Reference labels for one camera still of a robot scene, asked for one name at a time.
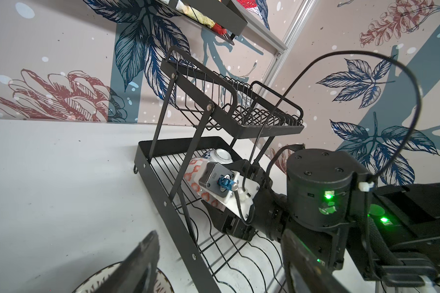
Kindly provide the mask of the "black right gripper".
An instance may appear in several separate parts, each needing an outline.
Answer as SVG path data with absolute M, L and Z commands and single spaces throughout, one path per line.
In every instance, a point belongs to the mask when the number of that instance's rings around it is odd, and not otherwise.
M 246 219 L 249 225 L 229 209 L 221 211 L 209 205 L 211 223 L 221 233 L 234 238 L 251 241 L 253 234 L 259 231 L 268 239 L 279 242 L 289 216 L 287 196 L 263 191 L 255 196 L 253 203 Z

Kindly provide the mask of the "blue geometric patterned bowl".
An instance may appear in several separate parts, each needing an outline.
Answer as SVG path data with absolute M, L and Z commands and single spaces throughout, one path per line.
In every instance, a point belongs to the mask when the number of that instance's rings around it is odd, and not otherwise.
M 223 203 L 217 200 L 205 186 L 205 172 L 207 171 L 209 162 L 229 164 L 232 163 L 233 160 L 231 154 L 222 148 L 206 151 L 202 156 L 195 156 L 190 160 L 183 179 L 205 203 L 210 204 L 220 211 L 224 211 L 225 206 Z

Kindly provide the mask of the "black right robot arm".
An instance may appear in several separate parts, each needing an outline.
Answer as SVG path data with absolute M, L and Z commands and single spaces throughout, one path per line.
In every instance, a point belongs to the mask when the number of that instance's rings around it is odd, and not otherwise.
M 226 207 L 210 212 L 218 230 L 276 242 L 291 232 L 325 268 L 340 270 L 348 253 L 364 280 L 390 287 L 440 283 L 440 183 L 379 188 L 344 151 L 288 149 L 286 194 L 258 165 L 207 163 L 200 185 Z

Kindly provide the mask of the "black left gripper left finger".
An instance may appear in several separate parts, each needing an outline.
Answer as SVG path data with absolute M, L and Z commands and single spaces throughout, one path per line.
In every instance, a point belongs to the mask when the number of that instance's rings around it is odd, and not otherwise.
M 158 233 L 151 231 L 96 293 L 152 293 L 160 258 Z

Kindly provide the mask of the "white brown patterned bowl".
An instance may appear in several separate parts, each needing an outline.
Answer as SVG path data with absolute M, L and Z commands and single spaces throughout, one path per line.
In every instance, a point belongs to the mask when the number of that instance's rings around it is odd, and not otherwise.
M 104 267 L 80 284 L 73 293 L 94 293 L 119 268 L 122 262 Z M 174 289 L 166 275 L 157 269 L 154 293 L 173 293 Z

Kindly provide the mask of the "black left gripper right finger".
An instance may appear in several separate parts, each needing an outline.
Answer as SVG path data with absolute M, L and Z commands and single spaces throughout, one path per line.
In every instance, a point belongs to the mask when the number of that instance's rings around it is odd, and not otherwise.
M 281 249 L 289 292 L 346 293 L 348 291 L 289 229 L 282 234 Z

